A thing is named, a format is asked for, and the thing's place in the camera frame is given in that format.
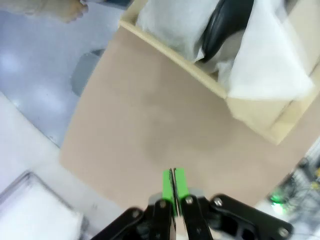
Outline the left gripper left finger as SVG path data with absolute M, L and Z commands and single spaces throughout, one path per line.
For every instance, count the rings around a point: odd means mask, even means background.
M 171 169 L 162 174 L 162 192 L 152 195 L 145 210 L 130 207 L 93 240 L 174 240 L 175 183 Z

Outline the person's right hand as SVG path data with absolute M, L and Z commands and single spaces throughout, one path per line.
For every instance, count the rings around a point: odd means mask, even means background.
M 64 23 L 70 23 L 81 18 L 88 12 L 88 5 L 80 0 L 64 0 L 60 8 L 59 17 Z

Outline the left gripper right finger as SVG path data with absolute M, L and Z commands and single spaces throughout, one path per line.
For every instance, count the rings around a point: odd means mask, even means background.
M 188 188 L 185 172 L 174 169 L 175 197 L 190 240 L 211 240 L 211 231 L 234 240 L 288 240 L 292 224 L 244 204 L 225 194 L 211 199 Z

